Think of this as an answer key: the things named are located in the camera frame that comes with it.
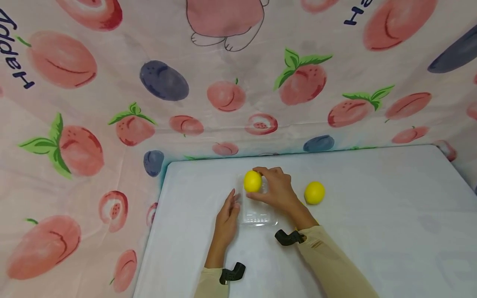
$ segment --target blue plum print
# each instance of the blue plum print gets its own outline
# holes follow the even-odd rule
[[[456,70],[477,58],[477,25],[448,47],[427,68],[432,73]]]
[[[144,169],[151,177],[156,177],[161,172],[164,153],[159,150],[147,151],[144,154]]]
[[[334,139],[329,135],[322,135],[307,141],[303,145],[303,150],[306,152],[322,152],[330,150],[333,146]]]
[[[151,60],[141,67],[139,77],[144,87],[166,101],[180,101],[189,95],[189,85],[184,77],[164,62]]]

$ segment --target blue lettering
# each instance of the blue lettering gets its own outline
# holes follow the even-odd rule
[[[15,22],[2,9],[0,9],[0,53],[9,56],[18,56],[18,53],[14,52],[13,48],[9,44],[9,42],[15,42],[15,40],[10,37],[10,30],[1,23],[7,23],[12,25],[13,30],[16,30],[18,28],[17,24],[15,24]],[[8,66],[10,66],[11,69],[21,69],[21,65],[20,63],[18,63],[16,57],[6,57],[5,62],[8,64]],[[35,84],[35,82],[30,82],[25,79],[26,75],[26,72],[16,72],[12,74],[14,78],[21,78],[25,83],[23,87],[25,89],[29,89]]]
[[[0,8],[0,13],[2,14],[3,17],[5,17],[5,19],[0,18],[0,22],[11,24],[13,25],[13,29],[16,30],[18,27],[17,24],[15,24],[15,22],[9,16],[7,16],[7,14],[1,8]]]
[[[356,6],[353,6],[353,8],[351,10],[354,12],[354,15],[350,20],[344,21],[344,24],[354,26],[354,25],[356,25],[356,22],[354,21],[354,18],[356,17],[357,14],[363,14],[364,10],[362,10],[362,9],[356,7]]]
[[[11,45],[8,42],[2,40],[0,40],[0,53],[5,55],[18,56],[18,53],[13,51]]]
[[[0,24],[0,29],[3,29],[3,31],[5,31],[5,34],[0,33],[0,38],[6,39],[11,42],[15,42],[15,40],[10,37],[10,30],[8,30],[7,27]]]
[[[366,8],[366,7],[368,7],[368,6],[371,5],[371,2],[372,2],[372,1],[373,1],[373,0],[361,0],[361,5],[363,5],[364,8]]]
[[[5,58],[5,62],[10,66],[11,69],[21,69],[20,63],[18,63],[17,58],[15,57],[7,57]]]
[[[31,81],[31,82],[27,81],[27,80],[25,79],[25,75],[27,75],[26,72],[17,72],[17,73],[12,74],[12,76],[13,76],[14,78],[21,78],[21,79],[25,82],[25,84],[23,85],[23,87],[24,87],[25,89],[28,89],[28,88],[32,87],[32,86],[35,84],[35,82],[33,82],[33,81]]]

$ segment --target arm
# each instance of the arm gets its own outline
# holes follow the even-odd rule
[[[322,226],[300,231],[298,250],[321,282],[328,298],[379,298],[371,284]]]
[[[267,203],[287,215],[306,237],[298,250],[312,268],[328,298],[378,298],[364,275],[325,232],[291,187],[290,175],[281,168],[254,168],[269,183],[266,194],[250,193],[251,199]]]
[[[194,298],[227,298],[228,285],[219,282],[224,266],[225,252],[237,231],[237,217],[240,205],[232,190],[225,200],[224,206],[217,214],[215,232],[207,254],[204,269],[200,273],[199,284]]]

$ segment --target right hand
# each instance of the right hand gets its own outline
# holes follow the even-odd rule
[[[299,231],[319,225],[308,208],[300,202],[293,191],[290,175],[285,174],[280,167],[267,169],[258,166],[253,168],[253,170],[265,176],[269,190],[265,194],[247,193],[247,197],[264,202],[280,210],[292,220]]]
[[[280,167],[267,169],[265,167],[255,167],[254,171],[259,172],[268,181],[268,192],[247,193],[247,197],[252,200],[264,202],[283,213],[295,209],[301,205],[300,200],[291,187],[291,176],[285,174]]]

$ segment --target plastic tray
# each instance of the plastic tray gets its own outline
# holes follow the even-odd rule
[[[244,226],[274,226],[278,223],[275,211],[269,205],[257,202],[247,198],[246,191],[243,188],[244,175],[237,177],[236,190],[238,191],[238,202],[241,205],[240,215],[238,217],[241,225]],[[267,179],[262,177],[262,187],[260,193],[268,191]]]

